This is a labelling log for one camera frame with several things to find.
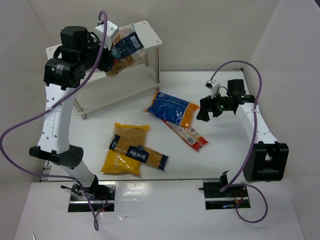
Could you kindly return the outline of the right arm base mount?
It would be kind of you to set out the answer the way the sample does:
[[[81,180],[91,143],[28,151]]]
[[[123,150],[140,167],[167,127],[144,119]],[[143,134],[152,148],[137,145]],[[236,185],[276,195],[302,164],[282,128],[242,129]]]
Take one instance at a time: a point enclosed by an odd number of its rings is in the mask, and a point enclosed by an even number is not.
[[[251,208],[248,190],[244,186],[230,187],[220,192],[219,181],[203,181],[198,188],[203,192],[206,210],[228,210],[235,209],[237,204],[240,209]]]

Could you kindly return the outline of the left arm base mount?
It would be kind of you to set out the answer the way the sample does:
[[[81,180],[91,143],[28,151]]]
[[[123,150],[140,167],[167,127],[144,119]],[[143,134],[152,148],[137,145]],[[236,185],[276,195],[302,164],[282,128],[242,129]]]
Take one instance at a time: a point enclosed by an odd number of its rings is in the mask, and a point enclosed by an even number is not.
[[[93,210],[95,212],[98,210],[102,212],[113,212],[115,210],[116,182],[100,181],[99,186],[102,187],[103,190],[97,195],[87,193]],[[73,184],[72,187],[61,186],[61,188],[71,191],[67,209],[69,213],[91,211],[85,194],[78,185]]]

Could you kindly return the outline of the fusilli bag with dark label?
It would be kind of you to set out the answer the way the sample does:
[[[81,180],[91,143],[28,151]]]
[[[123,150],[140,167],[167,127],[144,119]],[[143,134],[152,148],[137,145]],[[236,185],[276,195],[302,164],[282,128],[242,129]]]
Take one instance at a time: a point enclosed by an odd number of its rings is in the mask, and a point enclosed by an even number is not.
[[[133,23],[122,26],[111,37],[113,65],[106,75],[115,77],[125,69],[145,63],[147,51],[142,44]]]

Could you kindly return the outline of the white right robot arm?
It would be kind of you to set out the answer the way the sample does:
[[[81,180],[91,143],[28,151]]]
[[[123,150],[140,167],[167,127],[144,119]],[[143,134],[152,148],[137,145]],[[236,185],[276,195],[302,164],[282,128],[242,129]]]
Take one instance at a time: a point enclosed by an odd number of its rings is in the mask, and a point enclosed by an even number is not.
[[[226,95],[222,96],[220,83],[209,80],[205,84],[211,94],[200,100],[197,120],[208,122],[223,112],[233,112],[242,123],[250,139],[244,163],[238,171],[225,171],[220,176],[222,189],[254,182],[277,182],[283,179],[289,147],[271,133],[252,94],[247,94],[242,79],[228,80]]]

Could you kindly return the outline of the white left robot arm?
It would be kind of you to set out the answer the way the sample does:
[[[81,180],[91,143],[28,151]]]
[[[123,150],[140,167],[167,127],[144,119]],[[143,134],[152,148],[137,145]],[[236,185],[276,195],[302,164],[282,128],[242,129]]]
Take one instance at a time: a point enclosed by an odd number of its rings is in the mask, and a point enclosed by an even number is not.
[[[61,45],[45,64],[46,114],[40,140],[29,149],[29,155],[47,160],[63,168],[77,181],[71,189],[79,194],[81,185],[93,197],[105,197],[109,189],[99,184],[82,160],[84,150],[69,143],[69,129],[76,90],[88,70],[108,71],[114,57],[112,38],[119,28],[111,22],[102,23],[89,32],[83,26],[67,26],[60,32]]]

